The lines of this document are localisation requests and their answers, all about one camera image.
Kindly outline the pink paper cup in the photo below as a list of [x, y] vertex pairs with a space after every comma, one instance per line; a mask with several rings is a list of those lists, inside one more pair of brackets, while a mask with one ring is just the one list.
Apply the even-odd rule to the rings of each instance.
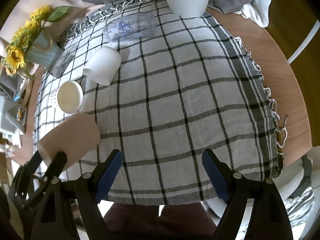
[[100, 143], [100, 131], [94, 117], [87, 113], [70, 116], [37, 143], [37, 151], [48, 166], [59, 152], [67, 156], [63, 170], [79, 161]]

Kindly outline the brown checkered paper cup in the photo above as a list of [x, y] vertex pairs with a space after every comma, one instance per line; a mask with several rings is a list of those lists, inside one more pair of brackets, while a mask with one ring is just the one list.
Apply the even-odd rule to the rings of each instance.
[[81, 86], [75, 81], [66, 81], [49, 93], [49, 104], [66, 114], [76, 113], [83, 101]]

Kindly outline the square clear glass cup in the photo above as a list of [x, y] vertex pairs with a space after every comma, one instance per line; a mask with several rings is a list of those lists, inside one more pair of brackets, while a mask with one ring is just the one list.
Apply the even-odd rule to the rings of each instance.
[[52, 62], [47, 68], [47, 72], [55, 78], [61, 78], [66, 71], [68, 65], [74, 59], [74, 53], [67, 49], [59, 49], [54, 56]]

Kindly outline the clear plastic cup blue print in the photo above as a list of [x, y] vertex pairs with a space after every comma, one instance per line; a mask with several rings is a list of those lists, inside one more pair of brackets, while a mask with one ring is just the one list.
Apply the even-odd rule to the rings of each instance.
[[151, 12], [139, 12], [107, 23], [103, 37], [111, 42], [150, 38], [155, 35], [156, 28], [156, 19]]

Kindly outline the white grey striped cushion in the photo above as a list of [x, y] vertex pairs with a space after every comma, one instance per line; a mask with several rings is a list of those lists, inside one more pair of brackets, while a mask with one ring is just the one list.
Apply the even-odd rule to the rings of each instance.
[[284, 200], [294, 239], [303, 239], [311, 229], [311, 218], [317, 209], [316, 190], [319, 189], [319, 172], [314, 171], [313, 160], [301, 158], [303, 177], [295, 191]]

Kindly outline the yellow sunflower bouquet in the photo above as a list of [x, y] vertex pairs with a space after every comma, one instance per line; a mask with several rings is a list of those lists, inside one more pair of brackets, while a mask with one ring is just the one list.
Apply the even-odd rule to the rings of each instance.
[[5, 55], [1, 58], [1, 66], [4, 67], [8, 76], [13, 77], [20, 70], [23, 70], [27, 77], [33, 78], [27, 70], [27, 62], [29, 61], [25, 59], [26, 52], [41, 31], [45, 30], [48, 34], [46, 24], [61, 20], [69, 9], [70, 7], [67, 5], [59, 7], [44, 5], [31, 13], [25, 21], [25, 25], [14, 33], [11, 42], [4, 48]]

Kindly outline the black white checkered tablecloth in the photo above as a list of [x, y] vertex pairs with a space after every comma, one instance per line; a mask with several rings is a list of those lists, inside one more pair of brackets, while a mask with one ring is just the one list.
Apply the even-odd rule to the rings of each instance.
[[[108, 41], [112, 20], [151, 12], [150, 38]], [[124, 155], [108, 200], [124, 204], [178, 205], [216, 196], [201, 155], [212, 149], [246, 178], [275, 178], [284, 158], [277, 140], [276, 102], [263, 85], [260, 67], [238, 37], [209, 14], [181, 18], [166, 0], [107, 5], [72, 25], [60, 44], [74, 53], [60, 79], [44, 74], [35, 113], [34, 141], [67, 119], [49, 104], [49, 93], [66, 81], [84, 91], [81, 111], [94, 117], [101, 141], [63, 175], [91, 172], [110, 152]], [[87, 78], [93, 53], [111, 47], [121, 65], [109, 86]]]

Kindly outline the white chair frame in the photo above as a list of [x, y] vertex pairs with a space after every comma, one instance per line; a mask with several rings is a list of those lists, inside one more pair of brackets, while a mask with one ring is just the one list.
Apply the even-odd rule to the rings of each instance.
[[320, 22], [319, 20], [316, 20], [313, 27], [311, 28], [308, 35], [306, 36], [306, 38], [304, 38], [303, 42], [298, 46], [298, 48], [293, 52], [293, 54], [287, 59], [289, 64], [295, 61], [295, 59], [303, 52], [303, 50], [311, 42], [313, 37], [317, 34], [319, 27], [320, 27]]

